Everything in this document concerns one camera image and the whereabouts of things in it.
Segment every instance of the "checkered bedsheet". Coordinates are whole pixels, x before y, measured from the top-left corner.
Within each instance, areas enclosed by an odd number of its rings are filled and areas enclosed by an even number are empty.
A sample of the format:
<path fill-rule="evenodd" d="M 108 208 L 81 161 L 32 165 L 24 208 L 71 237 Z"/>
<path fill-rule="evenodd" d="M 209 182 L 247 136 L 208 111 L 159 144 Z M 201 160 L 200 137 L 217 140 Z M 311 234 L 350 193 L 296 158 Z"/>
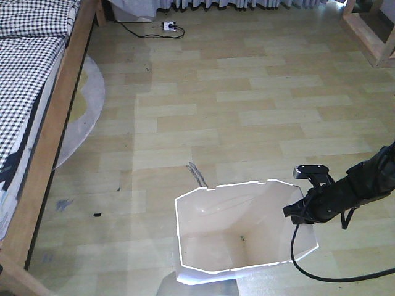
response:
<path fill-rule="evenodd" d="M 81 0 L 2 0 L 0 38 L 70 35 Z"/>
<path fill-rule="evenodd" d="M 0 39 L 0 170 L 65 39 Z"/>

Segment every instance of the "trash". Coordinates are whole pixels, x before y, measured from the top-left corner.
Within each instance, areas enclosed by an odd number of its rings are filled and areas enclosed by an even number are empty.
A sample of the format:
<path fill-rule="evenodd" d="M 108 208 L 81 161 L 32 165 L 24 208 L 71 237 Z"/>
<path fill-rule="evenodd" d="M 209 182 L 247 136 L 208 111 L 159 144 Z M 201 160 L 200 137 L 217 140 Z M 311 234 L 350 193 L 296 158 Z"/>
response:
<path fill-rule="evenodd" d="M 299 187 L 275 179 L 199 187 L 178 197 L 177 281 L 193 285 L 236 279 L 290 262 L 295 226 L 282 208 L 300 198 Z M 299 231 L 296 260 L 318 248 L 312 224 Z"/>

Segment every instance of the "white rug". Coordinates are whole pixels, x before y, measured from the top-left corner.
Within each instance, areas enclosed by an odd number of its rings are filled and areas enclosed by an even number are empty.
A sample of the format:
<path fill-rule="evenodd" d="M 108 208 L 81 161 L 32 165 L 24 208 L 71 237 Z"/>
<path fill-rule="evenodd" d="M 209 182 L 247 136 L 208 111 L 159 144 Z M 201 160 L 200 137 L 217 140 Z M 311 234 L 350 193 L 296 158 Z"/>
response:
<path fill-rule="evenodd" d="M 105 97 L 103 76 L 93 59 L 87 55 L 56 168 L 61 166 L 88 137 L 99 119 Z"/>

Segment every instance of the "mattress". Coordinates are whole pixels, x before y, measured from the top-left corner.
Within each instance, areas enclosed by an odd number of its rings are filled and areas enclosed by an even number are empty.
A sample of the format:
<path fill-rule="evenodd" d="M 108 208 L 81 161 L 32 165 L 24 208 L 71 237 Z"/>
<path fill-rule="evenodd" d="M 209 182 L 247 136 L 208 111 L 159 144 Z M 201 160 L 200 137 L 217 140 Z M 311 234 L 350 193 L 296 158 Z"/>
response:
<path fill-rule="evenodd" d="M 0 3 L 0 239 L 6 235 L 80 0 Z"/>

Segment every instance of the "wooden floor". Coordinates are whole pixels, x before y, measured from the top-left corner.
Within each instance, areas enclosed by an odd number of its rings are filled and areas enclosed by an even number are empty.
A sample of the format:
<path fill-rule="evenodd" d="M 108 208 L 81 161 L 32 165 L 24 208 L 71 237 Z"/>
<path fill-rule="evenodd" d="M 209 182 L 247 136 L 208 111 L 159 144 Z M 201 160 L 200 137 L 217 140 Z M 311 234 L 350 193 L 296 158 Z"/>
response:
<path fill-rule="evenodd" d="M 339 179 L 395 138 L 395 69 L 373 69 L 340 15 L 330 2 L 170 11 L 128 25 L 161 33 L 173 20 L 183 39 L 95 27 L 88 54 L 106 103 L 55 173 L 30 272 L 60 296 L 394 295 L 394 276 L 328 284 L 292 264 L 212 285 L 175 282 L 173 201 L 198 186 L 188 162 L 210 187 L 276 178 L 306 193 L 295 165 L 322 163 Z M 71 204 L 56 211 L 62 200 Z M 347 231 L 339 217 L 317 224 L 320 248 L 301 265 L 335 278 L 392 268 L 394 212 L 391 196 L 363 206 Z"/>

